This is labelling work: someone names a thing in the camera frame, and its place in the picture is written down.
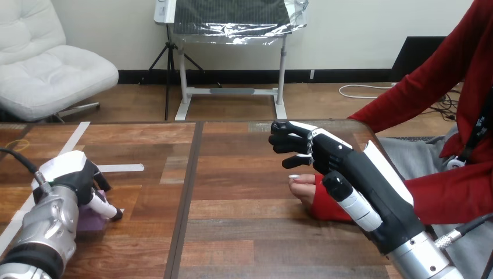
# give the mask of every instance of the cable connector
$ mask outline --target cable connector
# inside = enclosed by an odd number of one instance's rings
[[[444,235],[443,237],[437,239],[435,241],[435,245],[437,246],[438,249],[444,250],[445,248],[452,245],[452,243],[456,242],[460,238],[462,238],[462,234],[460,234],[458,230],[453,230],[448,234]]]
[[[34,179],[40,185],[43,193],[45,194],[51,193],[52,191],[51,185],[49,184],[49,182],[47,182],[46,178],[43,176],[43,174],[40,171],[36,171],[34,173]]]

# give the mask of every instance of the wooden table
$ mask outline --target wooden table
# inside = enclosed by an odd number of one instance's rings
[[[352,120],[306,121],[356,149],[374,134]],[[0,142],[29,141],[40,165],[77,125],[0,126]],[[64,278],[395,278],[387,259],[352,225],[311,219],[287,187],[267,138],[270,122],[92,124],[75,149],[96,164],[142,163],[107,173],[123,220],[78,235]],[[30,194],[32,176],[0,161],[0,230]]]

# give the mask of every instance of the gray pants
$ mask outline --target gray pants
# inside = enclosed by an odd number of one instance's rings
[[[380,138],[379,140],[402,176],[405,179],[413,179],[446,171],[446,164],[451,158],[441,159],[439,155],[445,142],[456,133],[457,127],[455,126],[447,135],[427,142],[402,141],[392,138]],[[456,224],[433,226],[439,237],[455,227],[457,227]],[[487,222],[452,244],[446,251],[465,279],[479,279],[492,250],[493,224]]]

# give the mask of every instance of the robotic hand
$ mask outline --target robotic hand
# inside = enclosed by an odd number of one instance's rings
[[[14,156],[28,162],[19,154]],[[30,171],[35,176],[31,184],[35,206],[24,216],[19,236],[0,263],[0,279],[60,278],[76,250],[80,205],[88,205],[111,221],[123,217],[122,211],[97,191],[94,181],[104,191],[111,187],[83,152],[68,152],[39,171],[35,167]]]
[[[329,195],[404,278],[463,278],[426,234],[411,194],[371,141],[359,153],[324,129],[275,121],[269,142],[276,153],[301,153],[283,160],[286,169],[312,164],[324,175]]]

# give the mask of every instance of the red sweater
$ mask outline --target red sweater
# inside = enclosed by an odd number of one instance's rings
[[[438,50],[412,74],[349,118],[375,133],[401,124],[426,110],[465,78],[457,110],[459,133],[440,157],[459,155],[479,118],[493,84],[493,1],[475,0]],[[468,165],[405,181],[424,224],[455,224],[493,212],[493,137],[478,144]],[[350,220],[326,193],[317,177],[314,217]]]

